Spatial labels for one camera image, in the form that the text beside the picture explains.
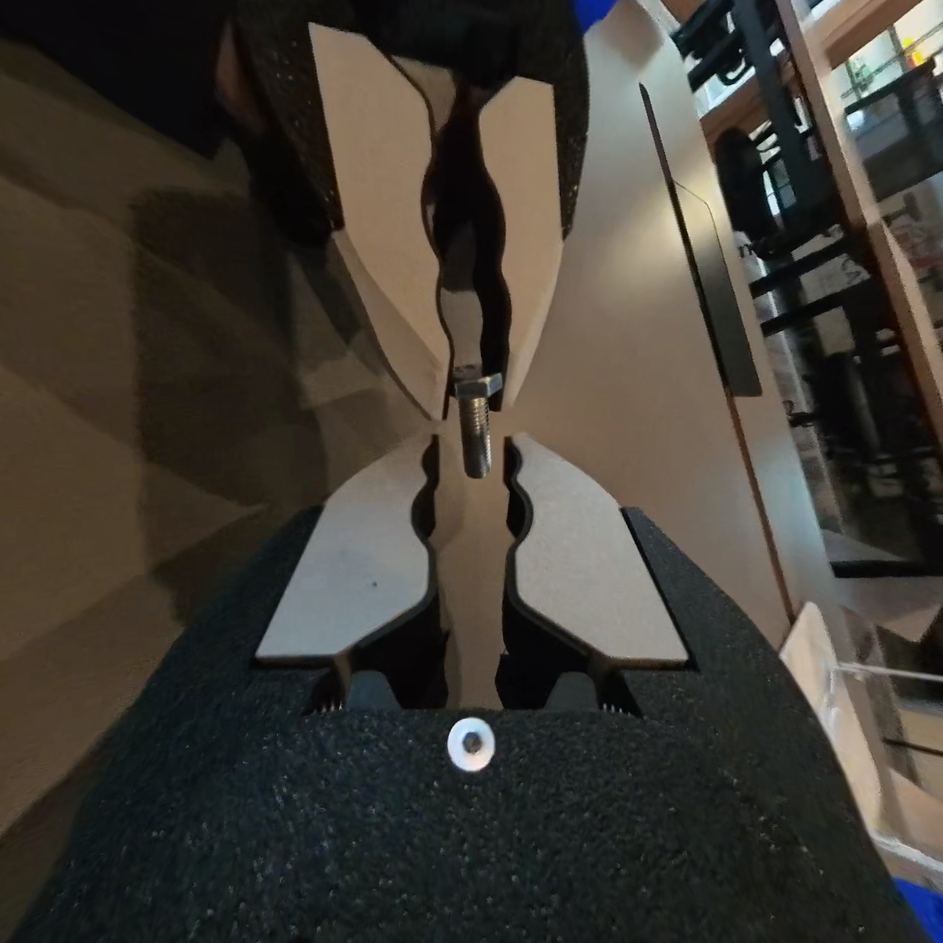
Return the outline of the silver hex bolt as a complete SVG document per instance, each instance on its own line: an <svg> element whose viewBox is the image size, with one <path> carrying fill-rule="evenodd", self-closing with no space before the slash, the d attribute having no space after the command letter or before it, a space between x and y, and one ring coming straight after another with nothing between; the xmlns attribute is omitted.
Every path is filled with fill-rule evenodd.
<svg viewBox="0 0 943 943"><path fill-rule="evenodd" d="M453 396L457 405L465 474L486 478L492 466L490 402L502 390L501 372L486 373L480 365L463 364L453 371Z"/></svg>

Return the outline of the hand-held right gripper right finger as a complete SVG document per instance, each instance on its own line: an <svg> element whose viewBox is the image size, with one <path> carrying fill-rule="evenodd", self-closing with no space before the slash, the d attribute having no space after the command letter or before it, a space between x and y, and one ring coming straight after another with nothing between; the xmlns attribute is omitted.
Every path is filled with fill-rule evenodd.
<svg viewBox="0 0 943 943"><path fill-rule="evenodd" d="M688 666L690 652L618 500L528 434L505 442L503 675L549 693L563 674L605 684L627 668Z"/></svg>

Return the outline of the black flat panel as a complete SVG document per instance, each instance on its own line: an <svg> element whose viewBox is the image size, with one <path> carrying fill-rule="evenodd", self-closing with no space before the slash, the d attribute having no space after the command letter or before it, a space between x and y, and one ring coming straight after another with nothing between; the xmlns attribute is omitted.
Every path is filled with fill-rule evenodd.
<svg viewBox="0 0 943 943"><path fill-rule="evenodd" d="M677 181L650 92L644 84L639 92L721 383L731 396L758 398L762 385L713 213Z"/></svg>

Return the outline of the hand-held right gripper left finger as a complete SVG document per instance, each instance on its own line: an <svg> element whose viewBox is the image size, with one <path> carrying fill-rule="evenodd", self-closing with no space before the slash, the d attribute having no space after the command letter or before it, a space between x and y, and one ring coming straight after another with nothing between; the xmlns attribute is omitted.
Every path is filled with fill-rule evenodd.
<svg viewBox="0 0 943 943"><path fill-rule="evenodd" d="M418 434L325 502L255 659L381 673L394 693L442 692L442 625L429 538L440 442Z"/></svg>

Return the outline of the clear plastic bin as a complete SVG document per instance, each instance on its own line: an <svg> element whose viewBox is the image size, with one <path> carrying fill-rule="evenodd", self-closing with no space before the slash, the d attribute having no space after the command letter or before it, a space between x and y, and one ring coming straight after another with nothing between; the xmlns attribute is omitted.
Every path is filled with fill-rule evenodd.
<svg viewBox="0 0 943 943"><path fill-rule="evenodd" d="M878 855L897 878L941 893L941 799L928 791L891 679L841 659L818 606L805 603L779 650L824 731Z"/></svg>

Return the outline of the wooden storage shelf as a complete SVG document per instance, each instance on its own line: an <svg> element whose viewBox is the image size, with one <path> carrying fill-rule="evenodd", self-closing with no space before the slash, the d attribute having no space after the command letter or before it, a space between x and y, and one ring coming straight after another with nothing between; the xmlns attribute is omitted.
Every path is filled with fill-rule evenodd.
<svg viewBox="0 0 943 943"><path fill-rule="evenodd" d="M941 356L864 161L827 91L803 2L666 2L693 94L752 94L748 113L701 123L734 230L767 272L761 331L789 345L789 424L814 429L851 522L899 559L845 556L836 577L941 577Z"/></svg>

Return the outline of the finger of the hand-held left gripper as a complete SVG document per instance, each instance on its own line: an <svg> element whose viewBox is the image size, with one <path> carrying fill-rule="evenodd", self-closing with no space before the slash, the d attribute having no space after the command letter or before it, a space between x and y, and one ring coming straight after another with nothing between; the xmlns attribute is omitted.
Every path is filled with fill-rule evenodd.
<svg viewBox="0 0 943 943"><path fill-rule="evenodd" d="M313 22L308 31L342 217L333 242L393 378L426 418L441 420L452 347L422 202L429 101L367 37Z"/></svg>
<svg viewBox="0 0 943 943"><path fill-rule="evenodd" d="M562 250L555 93L552 85L513 77L472 120L473 287L482 326L481 366L501 387L490 405L518 399L554 298Z"/></svg>

